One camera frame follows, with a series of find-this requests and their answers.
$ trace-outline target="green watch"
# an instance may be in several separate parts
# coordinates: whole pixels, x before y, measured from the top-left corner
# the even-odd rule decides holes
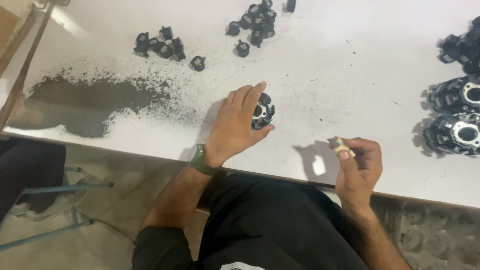
[[[217,168],[212,168],[208,166],[205,161],[202,159],[202,156],[205,153],[205,148],[203,144],[195,145],[190,154],[188,155],[188,161],[192,167],[197,169],[199,172],[206,174],[206,175],[214,175],[217,171],[222,168],[222,166]]]

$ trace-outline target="wrist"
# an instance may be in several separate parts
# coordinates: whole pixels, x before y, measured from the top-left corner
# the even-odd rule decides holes
[[[378,217],[370,206],[353,209],[344,209],[346,219],[362,231],[375,227],[379,223]]]
[[[205,152],[202,156],[202,159],[208,166],[212,168],[218,168],[222,166],[223,163],[225,163],[225,161],[227,161],[228,159],[225,158],[224,155],[222,155],[220,151],[218,151],[216,146],[208,139],[207,141],[205,141],[204,150]]]

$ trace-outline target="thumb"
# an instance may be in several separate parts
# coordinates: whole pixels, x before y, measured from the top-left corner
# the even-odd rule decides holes
[[[265,137],[267,137],[268,133],[270,133],[270,131],[274,130],[275,129],[275,126],[273,125],[268,125],[260,130],[255,130],[253,132],[253,136],[255,137],[255,139],[257,140],[257,142],[263,140]]]
[[[359,176],[358,164],[347,150],[341,150],[337,154],[345,178],[352,179]]]

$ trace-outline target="fingernail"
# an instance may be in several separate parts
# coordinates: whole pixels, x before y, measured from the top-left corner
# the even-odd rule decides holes
[[[346,150],[342,150],[338,152],[338,154],[342,160],[348,160],[350,158],[350,155],[348,155],[348,151]]]

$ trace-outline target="cardboard box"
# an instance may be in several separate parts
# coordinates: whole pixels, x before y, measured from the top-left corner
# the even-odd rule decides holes
[[[35,22],[33,8],[26,18],[19,18],[0,6],[0,75]]]

